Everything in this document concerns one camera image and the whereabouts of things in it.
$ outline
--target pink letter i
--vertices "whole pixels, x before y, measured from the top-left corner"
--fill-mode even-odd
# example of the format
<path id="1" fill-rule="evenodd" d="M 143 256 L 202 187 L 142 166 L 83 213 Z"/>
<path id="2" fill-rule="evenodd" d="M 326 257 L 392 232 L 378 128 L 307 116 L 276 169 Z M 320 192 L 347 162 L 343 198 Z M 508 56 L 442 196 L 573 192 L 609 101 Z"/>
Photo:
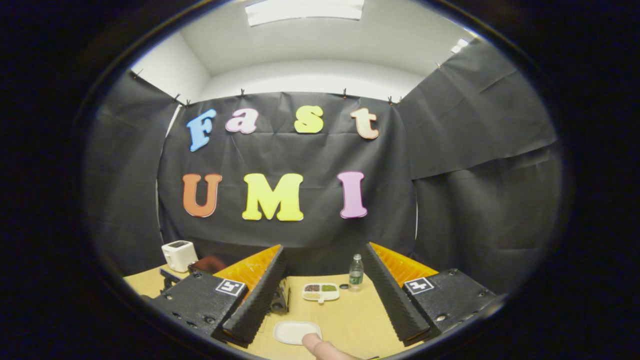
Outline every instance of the pink letter i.
<path id="1" fill-rule="evenodd" d="M 338 174 L 338 179 L 342 181 L 342 191 L 344 194 L 344 209 L 340 212 L 343 218 L 361 218 L 367 214 L 367 209 L 362 207 L 362 193 L 360 192 L 360 181 L 364 179 L 364 174 L 357 171 L 347 171 Z"/>

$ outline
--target white ceiling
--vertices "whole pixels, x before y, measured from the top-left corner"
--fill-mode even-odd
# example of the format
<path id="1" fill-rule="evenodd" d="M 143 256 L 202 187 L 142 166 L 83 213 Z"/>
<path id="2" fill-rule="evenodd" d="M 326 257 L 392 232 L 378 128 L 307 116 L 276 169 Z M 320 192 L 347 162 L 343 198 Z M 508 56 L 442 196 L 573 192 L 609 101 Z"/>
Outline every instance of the white ceiling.
<path id="1" fill-rule="evenodd" d="M 265 63 L 346 60 L 426 76 L 472 36 L 411 0 L 365 0 L 362 18 L 295 19 L 250 28 L 244 11 L 259 0 L 224 4 L 180 33 L 211 76 Z"/>

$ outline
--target white wall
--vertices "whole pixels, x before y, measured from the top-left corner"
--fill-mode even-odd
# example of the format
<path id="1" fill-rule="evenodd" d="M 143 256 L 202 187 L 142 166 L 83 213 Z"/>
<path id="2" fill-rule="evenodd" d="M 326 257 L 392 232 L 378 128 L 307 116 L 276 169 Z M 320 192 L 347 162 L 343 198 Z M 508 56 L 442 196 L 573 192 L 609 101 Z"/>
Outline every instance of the white wall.
<path id="1" fill-rule="evenodd" d="M 213 76 L 198 101 L 261 92 L 325 92 L 397 102 L 424 79 L 411 72 L 341 60 L 284 61 Z"/>
<path id="2" fill-rule="evenodd" d="M 132 67 L 135 73 L 158 89 L 185 103 L 200 98 L 211 76 L 177 32 L 151 49 Z"/>

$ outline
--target wooden table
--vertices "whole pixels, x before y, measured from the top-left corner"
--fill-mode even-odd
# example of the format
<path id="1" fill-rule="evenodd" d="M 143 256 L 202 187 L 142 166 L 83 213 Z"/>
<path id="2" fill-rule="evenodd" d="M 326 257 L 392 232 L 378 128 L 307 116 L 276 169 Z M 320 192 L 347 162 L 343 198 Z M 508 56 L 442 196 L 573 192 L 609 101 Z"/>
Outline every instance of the wooden table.
<path id="1" fill-rule="evenodd" d="M 160 266 L 178 277 L 187 273 L 177 273 L 167 265 Z M 156 297 L 163 287 L 160 268 L 125 277 L 125 281 L 140 295 Z M 291 287 L 289 312 L 284 315 L 270 313 L 265 316 L 253 343 L 248 348 L 229 346 L 267 359 L 309 359 L 312 356 L 302 345 L 288 345 L 273 337 L 273 328 L 281 321 L 304 321 L 318 324 L 323 340 L 331 342 L 340 350 L 361 359 L 375 356 L 385 357 L 402 352 L 421 344 L 418 342 L 405 347 L 399 341 L 391 326 L 382 301 L 373 283 L 364 275 L 361 290 L 357 293 L 339 289 L 340 298 L 318 304 L 302 298 L 302 287 L 310 282 L 332 282 L 336 285 L 347 283 L 348 275 L 329 276 L 290 276 L 287 279 Z"/>

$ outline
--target water bottle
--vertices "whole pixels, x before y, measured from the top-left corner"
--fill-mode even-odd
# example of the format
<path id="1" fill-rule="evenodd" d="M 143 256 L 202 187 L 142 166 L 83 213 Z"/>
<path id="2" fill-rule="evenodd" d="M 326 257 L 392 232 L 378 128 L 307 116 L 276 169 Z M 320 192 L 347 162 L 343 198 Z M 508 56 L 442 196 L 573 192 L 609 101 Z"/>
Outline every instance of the water bottle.
<path id="1" fill-rule="evenodd" d="M 359 291 L 364 276 L 364 266 L 362 264 L 362 256 L 355 254 L 351 266 L 349 266 L 349 290 Z"/>

